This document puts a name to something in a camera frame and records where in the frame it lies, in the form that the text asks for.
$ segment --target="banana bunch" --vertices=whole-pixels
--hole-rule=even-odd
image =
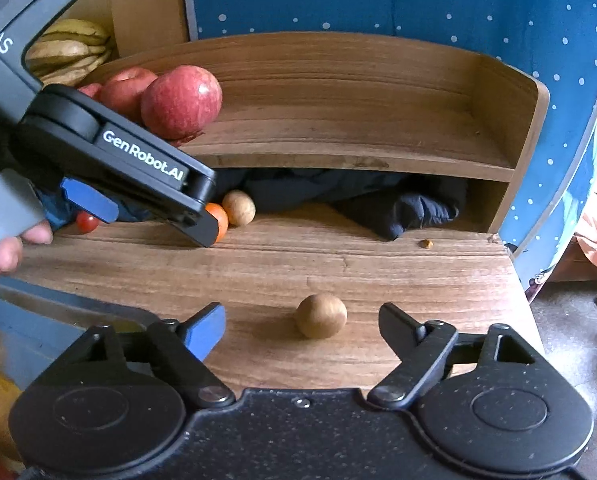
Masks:
[[[98,23],[59,20],[38,38],[25,55],[32,73],[44,85],[77,86],[112,53],[110,34]]]

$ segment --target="wooden ball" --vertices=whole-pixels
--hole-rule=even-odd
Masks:
[[[256,215],[254,200],[247,193],[238,189],[227,193],[222,205],[230,224],[236,227],[248,225]]]
[[[294,312],[294,320],[307,337],[326,339],[341,332],[347,322],[347,309],[332,294],[314,294],[301,301]]]

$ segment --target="blue polka dot fabric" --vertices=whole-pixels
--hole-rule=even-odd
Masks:
[[[388,34],[482,52],[543,81],[551,94],[546,121],[500,234],[518,248],[524,285],[560,257],[597,164],[597,141],[588,146],[597,137],[597,0],[194,0],[194,9],[199,39],[291,30]],[[570,181],[576,192],[567,198]]]

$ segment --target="finger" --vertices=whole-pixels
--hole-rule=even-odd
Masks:
[[[32,244],[49,245],[52,243],[52,238],[52,228],[47,220],[44,220],[22,234],[22,239]]]
[[[22,259],[20,238],[6,238],[0,241],[0,274],[14,272]]]

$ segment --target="wooden cabinet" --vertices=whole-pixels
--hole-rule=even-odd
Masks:
[[[467,210],[446,228],[394,242],[324,205],[260,215],[209,249],[157,222],[67,230],[51,247],[30,248],[18,277],[178,319],[222,302],[228,329],[208,364],[237,390],[373,386],[398,362],[377,324],[387,301],[464,332],[505,322],[542,348],[495,234],[543,123],[541,83],[472,52],[336,33],[168,46],[104,65],[90,82],[137,64],[159,73],[198,64],[220,80],[221,115],[182,147],[210,166],[461,176]],[[302,337],[291,317],[317,292],[349,310],[342,332],[323,341]]]

